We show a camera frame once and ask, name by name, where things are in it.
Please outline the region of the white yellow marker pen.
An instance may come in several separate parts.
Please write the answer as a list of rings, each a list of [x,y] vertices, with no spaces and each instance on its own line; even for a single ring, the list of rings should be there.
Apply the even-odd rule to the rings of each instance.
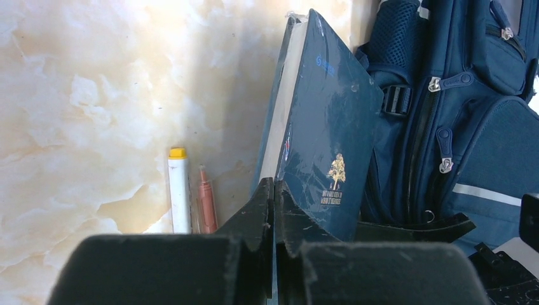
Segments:
[[[175,234],[191,234],[191,196],[189,190],[188,154],[183,147],[172,148],[168,156],[168,177]]]

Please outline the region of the dark blue notebook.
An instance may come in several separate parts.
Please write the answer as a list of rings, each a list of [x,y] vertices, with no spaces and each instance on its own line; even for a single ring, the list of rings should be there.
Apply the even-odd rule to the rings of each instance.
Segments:
[[[254,182],[284,181],[318,225],[352,240],[382,99],[365,65],[319,12],[291,13]]]

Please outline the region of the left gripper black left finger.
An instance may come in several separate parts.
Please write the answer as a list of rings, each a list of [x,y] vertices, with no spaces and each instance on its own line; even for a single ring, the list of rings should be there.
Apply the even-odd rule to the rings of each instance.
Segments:
[[[272,295],[274,183],[212,234],[102,234],[70,255],[49,304],[265,304]]]

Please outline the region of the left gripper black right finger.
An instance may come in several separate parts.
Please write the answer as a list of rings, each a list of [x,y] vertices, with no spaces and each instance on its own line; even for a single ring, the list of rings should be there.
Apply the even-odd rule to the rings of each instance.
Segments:
[[[275,184],[279,304],[488,304],[464,253],[447,243],[343,242]]]

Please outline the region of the navy blue backpack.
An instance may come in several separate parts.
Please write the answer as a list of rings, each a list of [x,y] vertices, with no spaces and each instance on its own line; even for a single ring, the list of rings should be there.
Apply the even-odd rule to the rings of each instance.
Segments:
[[[358,54],[384,93],[360,218],[463,213],[466,254],[516,238],[538,192],[538,2],[382,1]]]

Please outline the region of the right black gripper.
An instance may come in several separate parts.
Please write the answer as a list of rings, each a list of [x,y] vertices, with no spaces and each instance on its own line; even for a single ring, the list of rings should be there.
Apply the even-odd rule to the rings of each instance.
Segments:
[[[463,213],[423,224],[359,222],[355,241],[452,243],[475,229]],[[538,304],[538,195],[521,201],[519,236],[491,250],[484,243],[470,256],[491,304]]]

